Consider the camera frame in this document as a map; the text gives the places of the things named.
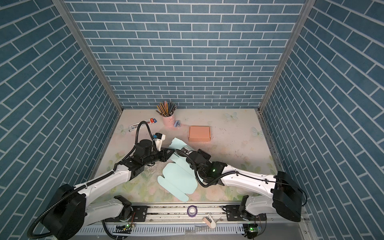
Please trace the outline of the orange paper box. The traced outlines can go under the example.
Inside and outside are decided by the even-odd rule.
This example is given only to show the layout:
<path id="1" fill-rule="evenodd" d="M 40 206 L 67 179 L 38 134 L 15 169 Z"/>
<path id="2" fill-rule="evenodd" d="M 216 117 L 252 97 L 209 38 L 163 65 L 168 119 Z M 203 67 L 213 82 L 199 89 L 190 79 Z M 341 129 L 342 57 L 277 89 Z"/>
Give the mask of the orange paper box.
<path id="1" fill-rule="evenodd" d="M 211 128 L 209 126 L 190 126 L 189 141 L 190 142 L 210 142 Z"/>

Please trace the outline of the light blue paper box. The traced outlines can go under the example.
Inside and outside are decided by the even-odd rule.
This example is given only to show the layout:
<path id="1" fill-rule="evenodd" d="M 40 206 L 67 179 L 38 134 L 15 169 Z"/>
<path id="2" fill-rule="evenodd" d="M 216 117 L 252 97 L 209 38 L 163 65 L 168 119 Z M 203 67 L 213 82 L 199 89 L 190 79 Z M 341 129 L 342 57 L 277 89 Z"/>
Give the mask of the light blue paper box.
<path id="1" fill-rule="evenodd" d="M 182 202 L 189 201 L 189 195 L 193 194 L 198 187 L 194 170 L 187 163 L 186 157 L 173 153 L 169 158 L 171 161 L 158 176 L 161 187 L 171 193 Z"/>

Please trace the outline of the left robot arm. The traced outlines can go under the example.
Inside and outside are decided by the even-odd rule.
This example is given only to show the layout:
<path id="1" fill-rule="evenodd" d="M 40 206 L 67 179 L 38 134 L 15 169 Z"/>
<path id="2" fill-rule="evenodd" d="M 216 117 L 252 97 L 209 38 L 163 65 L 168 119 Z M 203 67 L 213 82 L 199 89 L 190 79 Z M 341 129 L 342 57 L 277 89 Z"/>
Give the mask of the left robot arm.
<path id="1" fill-rule="evenodd" d="M 130 221 L 133 208 L 128 199 L 118 195 L 103 203 L 95 203 L 95 200 L 133 180 L 146 166 L 166 162 L 174 152 L 169 148 L 157 149 L 154 141 L 141 140 L 106 174 L 77 186 L 61 186 L 38 221 L 48 229 L 50 236 L 59 240 L 68 240 L 81 228 L 98 221 Z"/>

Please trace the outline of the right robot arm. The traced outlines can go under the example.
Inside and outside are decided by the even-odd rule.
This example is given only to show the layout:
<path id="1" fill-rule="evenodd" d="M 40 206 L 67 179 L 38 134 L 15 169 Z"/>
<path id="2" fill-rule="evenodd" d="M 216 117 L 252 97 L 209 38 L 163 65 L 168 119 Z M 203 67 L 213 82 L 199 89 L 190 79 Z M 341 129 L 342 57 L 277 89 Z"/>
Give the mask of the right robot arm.
<path id="1" fill-rule="evenodd" d="M 208 188 L 215 185 L 236 187 L 256 193 L 257 197 L 243 196 L 237 210 L 240 218 L 258 221 L 261 214 L 277 213 L 291 222 L 300 222 L 307 195 L 289 174 L 263 175 L 244 171 L 223 162 L 212 162 L 203 150 L 176 150 L 186 158 L 198 183 Z"/>

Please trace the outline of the white pen box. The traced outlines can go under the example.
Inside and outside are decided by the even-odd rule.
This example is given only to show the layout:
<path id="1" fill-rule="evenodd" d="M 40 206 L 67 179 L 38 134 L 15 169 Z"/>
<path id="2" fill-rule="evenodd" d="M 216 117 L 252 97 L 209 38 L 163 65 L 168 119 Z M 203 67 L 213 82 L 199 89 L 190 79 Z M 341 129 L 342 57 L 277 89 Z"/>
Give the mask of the white pen box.
<path id="1" fill-rule="evenodd" d="M 157 120 L 155 118 L 150 118 L 148 120 L 145 120 L 145 122 L 147 123 L 147 125 L 152 125 L 152 124 L 157 123 Z M 130 125 L 128 127 L 128 130 L 129 130 L 129 132 L 132 132 L 132 131 L 136 130 L 137 128 L 140 129 L 140 128 L 144 127 L 145 125 L 146 124 L 141 124 L 141 123 L 133 124 L 133 125 Z"/>

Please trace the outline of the small blue stapler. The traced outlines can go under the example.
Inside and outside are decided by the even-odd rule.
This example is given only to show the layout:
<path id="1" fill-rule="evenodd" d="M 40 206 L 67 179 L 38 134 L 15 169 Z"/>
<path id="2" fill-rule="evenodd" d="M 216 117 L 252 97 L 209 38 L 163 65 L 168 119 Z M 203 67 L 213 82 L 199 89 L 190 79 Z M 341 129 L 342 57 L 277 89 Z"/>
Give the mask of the small blue stapler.
<path id="1" fill-rule="evenodd" d="M 175 121 L 174 127 L 179 128 L 181 126 L 181 122 L 179 120 Z"/>

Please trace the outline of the pink pencil cup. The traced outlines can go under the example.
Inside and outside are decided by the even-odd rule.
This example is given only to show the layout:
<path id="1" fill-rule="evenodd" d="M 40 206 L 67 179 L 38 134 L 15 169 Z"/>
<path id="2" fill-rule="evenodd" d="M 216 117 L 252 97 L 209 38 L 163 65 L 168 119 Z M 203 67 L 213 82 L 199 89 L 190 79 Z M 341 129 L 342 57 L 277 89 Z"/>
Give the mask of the pink pencil cup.
<path id="1" fill-rule="evenodd" d="M 167 128 L 174 127 L 175 122 L 174 116 L 163 117 L 163 124 Z"/>

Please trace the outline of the bundle of coloured pencils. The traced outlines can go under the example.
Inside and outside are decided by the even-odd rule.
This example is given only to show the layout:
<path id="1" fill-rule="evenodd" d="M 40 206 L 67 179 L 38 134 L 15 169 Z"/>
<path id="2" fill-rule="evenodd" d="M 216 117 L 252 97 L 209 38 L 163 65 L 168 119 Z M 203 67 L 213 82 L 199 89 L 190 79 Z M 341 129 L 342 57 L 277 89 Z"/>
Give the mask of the bundle of coloured pencils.
<path id="1" fill-rule="evenodd" d="M 171 117 L 176 109 L 177 106 L 172 101 L 162 101 L 157 104 L 156 112 L 162 117 Z"/>

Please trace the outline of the purple tape roll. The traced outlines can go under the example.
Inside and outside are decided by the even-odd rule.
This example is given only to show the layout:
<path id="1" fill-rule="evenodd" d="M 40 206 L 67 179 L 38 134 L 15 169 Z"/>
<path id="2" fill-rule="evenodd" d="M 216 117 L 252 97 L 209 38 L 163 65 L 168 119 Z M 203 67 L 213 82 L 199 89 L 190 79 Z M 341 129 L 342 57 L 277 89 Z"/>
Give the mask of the purple tape roll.
<path id="1" fill-rule="evenodd" d="M 195 205 L 190 205 L 187 208 L 187 215 L 191 218 L 194 218 L 198 214 L 198 208 Z"/>

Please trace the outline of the white pink clip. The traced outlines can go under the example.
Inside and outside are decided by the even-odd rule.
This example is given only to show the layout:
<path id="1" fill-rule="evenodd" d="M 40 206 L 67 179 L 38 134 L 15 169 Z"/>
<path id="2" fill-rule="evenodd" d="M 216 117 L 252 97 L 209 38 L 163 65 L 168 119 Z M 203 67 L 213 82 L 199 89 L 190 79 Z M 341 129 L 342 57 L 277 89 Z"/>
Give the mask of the white pink clip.
<path id="1" fill-rule="evenodd" d="M 203 222 L 210 228 L 215 229 L 217 224 L 215 220 L 211 216 L 207 216 L 203 218 Z"/>

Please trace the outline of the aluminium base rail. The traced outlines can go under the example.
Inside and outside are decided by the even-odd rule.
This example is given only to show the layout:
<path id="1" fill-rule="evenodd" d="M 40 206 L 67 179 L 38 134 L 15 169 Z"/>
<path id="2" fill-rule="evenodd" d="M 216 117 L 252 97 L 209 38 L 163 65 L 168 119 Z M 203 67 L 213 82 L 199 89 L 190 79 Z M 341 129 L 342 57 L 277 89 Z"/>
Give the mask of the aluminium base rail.
<path id="1" fill-rule="evenodd" d="M 198 214 L 191 218 L 187 208 L 195 205 Z M 106 224 L 95 222 L 81 228 L 77 236 L 119 237 L 162 237 L 183 235 L 228 235 L 239 234 L 247 239 L 259 240 L 276 230 L 278 233 L 299 231 L 299 239 L 316 240 L 317 236 L 307 214 L 303 214 L 299 223 L 290 222 L 278 214 L 261 214 L 258 221 L 248 221 L 239 217 L 239 203 L 185 203 L 185 204 L 135 204 L 130 221 L 106 220 Z M 210 229 L 203 218 L 211 216 L 217 226 Z"/>

